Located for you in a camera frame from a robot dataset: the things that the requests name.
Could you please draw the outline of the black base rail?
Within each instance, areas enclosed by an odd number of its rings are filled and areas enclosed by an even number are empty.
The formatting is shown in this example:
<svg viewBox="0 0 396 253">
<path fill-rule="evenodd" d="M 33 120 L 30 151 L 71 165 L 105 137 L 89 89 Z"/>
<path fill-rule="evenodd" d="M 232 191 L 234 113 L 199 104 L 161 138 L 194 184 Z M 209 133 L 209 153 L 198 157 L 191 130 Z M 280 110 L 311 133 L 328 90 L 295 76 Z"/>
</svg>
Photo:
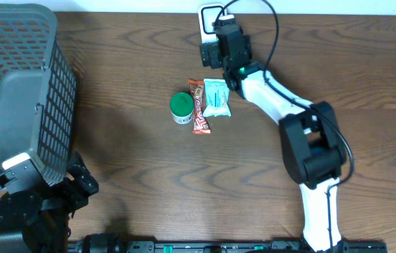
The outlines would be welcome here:
<svg viewBox="0 0 396 253">
<path fill-rule="evenodd" d="M 114 233 L 87 235 L 83 240 L 70 242 L 67 253 L 273 253 L 312 252 L 301 239 L 271 242 L 153 242 L 123 241 Z"/>
</svg>

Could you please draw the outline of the grey plastic basket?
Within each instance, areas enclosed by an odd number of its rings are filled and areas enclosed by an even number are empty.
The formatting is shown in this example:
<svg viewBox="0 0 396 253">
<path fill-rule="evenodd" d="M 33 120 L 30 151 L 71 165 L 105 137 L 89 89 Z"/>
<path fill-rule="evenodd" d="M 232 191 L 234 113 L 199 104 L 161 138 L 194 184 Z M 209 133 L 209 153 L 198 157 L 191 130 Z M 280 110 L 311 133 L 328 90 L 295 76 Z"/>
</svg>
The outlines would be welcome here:
<svg viewBox="0 0 396 253">
<path fill-rule="evenodd" d="M 39 4 L 0 4 L 0 172 L 32 162 L 51 185 L 66 174 L 77 82 Z"/>
</svg>

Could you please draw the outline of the red chocolate bar wrapper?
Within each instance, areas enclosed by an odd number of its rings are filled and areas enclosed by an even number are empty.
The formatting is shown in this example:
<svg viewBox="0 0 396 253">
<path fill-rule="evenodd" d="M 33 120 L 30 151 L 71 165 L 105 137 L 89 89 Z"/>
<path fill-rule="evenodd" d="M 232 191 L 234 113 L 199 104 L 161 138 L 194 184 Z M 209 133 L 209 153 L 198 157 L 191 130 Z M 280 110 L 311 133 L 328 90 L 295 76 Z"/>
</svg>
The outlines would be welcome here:
<svg viewBox="0 0 396 253">
<path fill-rule="evenodd" d="M 211 134 L 210 127 L 205 117 L 203 116 L 203 99 L 204 99 L 204 82 L 189 79 L 188 80 L 190 94 L 194 103 L 193 134 L 208 135 Z"/>
</svg>

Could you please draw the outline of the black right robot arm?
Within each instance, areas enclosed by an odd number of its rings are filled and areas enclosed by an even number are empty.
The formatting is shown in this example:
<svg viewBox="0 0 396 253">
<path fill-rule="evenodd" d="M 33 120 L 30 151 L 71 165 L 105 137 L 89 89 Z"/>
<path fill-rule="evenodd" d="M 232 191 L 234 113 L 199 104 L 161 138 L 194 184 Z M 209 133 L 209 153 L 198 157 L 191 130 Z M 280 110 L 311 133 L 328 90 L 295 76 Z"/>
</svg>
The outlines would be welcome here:
<svg viewBox="0 0 396 253">
<path fill-rule="evenodd" d="M 343 246 L 338 229 L 336 194 L 343 184 L 341 167 L 352 152 L 341 134 L 333 108 L 314 104 L 281 85 L 266 66 L 254 61 L 249 36 L 234 22 L 200 28 L 205 67 L 223 70 L 229 90 L 258 106 L 279 127 L 284 166 L 301 190 L 306 252 L 337 252 Z"/>
</svg>

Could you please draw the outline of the green lid white jar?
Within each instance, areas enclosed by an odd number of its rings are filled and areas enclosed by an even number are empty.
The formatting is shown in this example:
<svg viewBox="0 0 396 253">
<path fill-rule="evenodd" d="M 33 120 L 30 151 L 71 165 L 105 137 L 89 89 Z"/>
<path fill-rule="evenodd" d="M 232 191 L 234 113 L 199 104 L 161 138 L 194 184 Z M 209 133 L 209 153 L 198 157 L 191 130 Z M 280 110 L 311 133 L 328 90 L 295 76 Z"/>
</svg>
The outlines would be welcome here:
<svg viewBox="0 0 396 253">
<path fill-rule="evenodd" d="M 177 124 L 187 124 L 192 121 L 194 102 L 188 93 L 175 93 L 170 100 L 170 110 L 173 121 Z"/>
</svg>

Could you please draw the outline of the teal wet wipes packet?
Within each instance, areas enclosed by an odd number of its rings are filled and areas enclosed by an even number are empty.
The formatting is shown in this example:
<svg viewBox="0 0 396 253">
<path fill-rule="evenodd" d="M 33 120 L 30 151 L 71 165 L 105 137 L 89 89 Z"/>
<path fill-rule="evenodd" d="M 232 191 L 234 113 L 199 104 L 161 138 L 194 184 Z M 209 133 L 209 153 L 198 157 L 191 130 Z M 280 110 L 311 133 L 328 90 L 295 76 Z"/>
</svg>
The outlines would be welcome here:
<svg viewBox="0 0 396 253">
<path fill-rule="evenodd" d="M 224 79 L 204 79 L 204 90 L 206 107 L 203 115 L 205 117 L 230 117 L 232 115 L 228 105 L 230 89 Z"/>
</svg>

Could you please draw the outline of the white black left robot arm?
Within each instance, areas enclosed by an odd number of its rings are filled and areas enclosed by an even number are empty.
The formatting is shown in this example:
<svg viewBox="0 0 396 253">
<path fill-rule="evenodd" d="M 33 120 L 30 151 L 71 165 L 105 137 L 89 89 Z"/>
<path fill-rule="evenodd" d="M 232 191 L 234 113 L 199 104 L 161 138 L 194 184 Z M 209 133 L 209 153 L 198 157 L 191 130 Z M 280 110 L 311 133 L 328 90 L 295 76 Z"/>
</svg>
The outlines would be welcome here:
<svg viewBox="0 0 396 253">
<path fill-rule="evenodd" d="M 0 188 L 0 252 L 66 252 L 70 215 L 88 204 L 98 182 L 78 152 L 65 167 L 72 176 L 50 186 L 27 153 L 3 163 Z"/>
</svg>

